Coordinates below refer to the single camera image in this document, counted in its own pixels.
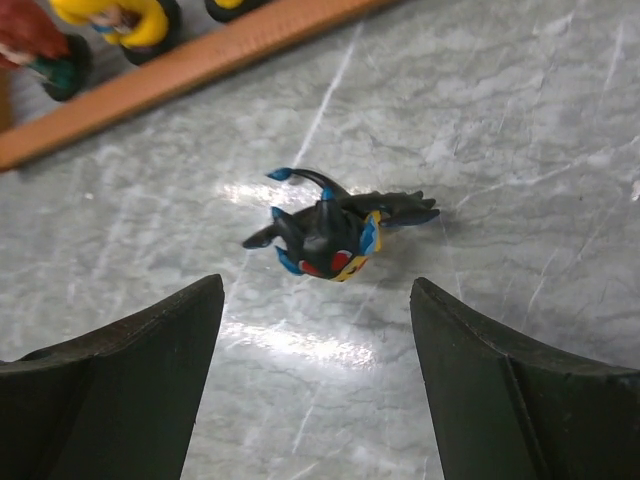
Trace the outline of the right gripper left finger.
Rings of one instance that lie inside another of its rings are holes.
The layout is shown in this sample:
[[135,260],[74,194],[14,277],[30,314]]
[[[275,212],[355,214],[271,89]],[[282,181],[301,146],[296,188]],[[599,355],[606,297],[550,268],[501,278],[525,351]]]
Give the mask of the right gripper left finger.
[[221,325],[208,275],[1,366],[5,479],[177,479]]

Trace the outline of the brown-haired figurine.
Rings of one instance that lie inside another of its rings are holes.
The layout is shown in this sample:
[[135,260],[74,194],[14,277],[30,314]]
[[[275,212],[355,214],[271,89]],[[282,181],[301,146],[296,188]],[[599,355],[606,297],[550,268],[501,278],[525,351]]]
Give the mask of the brown-haired figurine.
[[229,23],[267,3],[269,0],[204,0],[207,13],[219,23]]

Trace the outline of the yellow-haired figurine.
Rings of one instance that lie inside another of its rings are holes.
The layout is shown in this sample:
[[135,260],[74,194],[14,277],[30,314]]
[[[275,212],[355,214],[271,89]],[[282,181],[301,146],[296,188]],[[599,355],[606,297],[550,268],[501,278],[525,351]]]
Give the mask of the yellow-haired figurine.
[[182,10],[174,0],[54,0],[51,8],[71,25],[88,25],[139,66],[179,43]]

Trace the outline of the black yellow spiky figurine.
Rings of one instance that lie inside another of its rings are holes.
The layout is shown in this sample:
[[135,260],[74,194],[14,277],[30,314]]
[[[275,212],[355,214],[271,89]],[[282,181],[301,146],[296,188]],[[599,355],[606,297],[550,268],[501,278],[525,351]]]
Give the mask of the black yellow spiky figurine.
[[281,238],[279,262],[291,274],[344,282],[355,275],[381,249],[383,228],[426,224],[440,215],[436,200],[420,190],[351,194],[333,179],[313,170],[279,168],[267,174],[276,181],[292,176],[314,182],[320,199],[294,214],[273,207],[272,223],[257,231],[242,246],[259,249]]

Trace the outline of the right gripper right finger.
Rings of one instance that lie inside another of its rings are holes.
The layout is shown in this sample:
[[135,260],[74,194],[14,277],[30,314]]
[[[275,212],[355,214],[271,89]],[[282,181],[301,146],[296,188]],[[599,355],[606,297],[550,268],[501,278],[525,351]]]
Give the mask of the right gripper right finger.
[[431,281],[411,322],[448,479],[635,479],[639,373],[551,347]]

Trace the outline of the red-haired figurine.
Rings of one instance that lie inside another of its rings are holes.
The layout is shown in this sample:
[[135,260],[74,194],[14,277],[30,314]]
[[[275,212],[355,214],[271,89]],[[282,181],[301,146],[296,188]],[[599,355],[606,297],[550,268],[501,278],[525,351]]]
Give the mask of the red-haired figurine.
[[57,102],[66,102],[88,83],[93,55],[78,34],[61,32],[36,2],[2,0],[1,67],[26,69]]

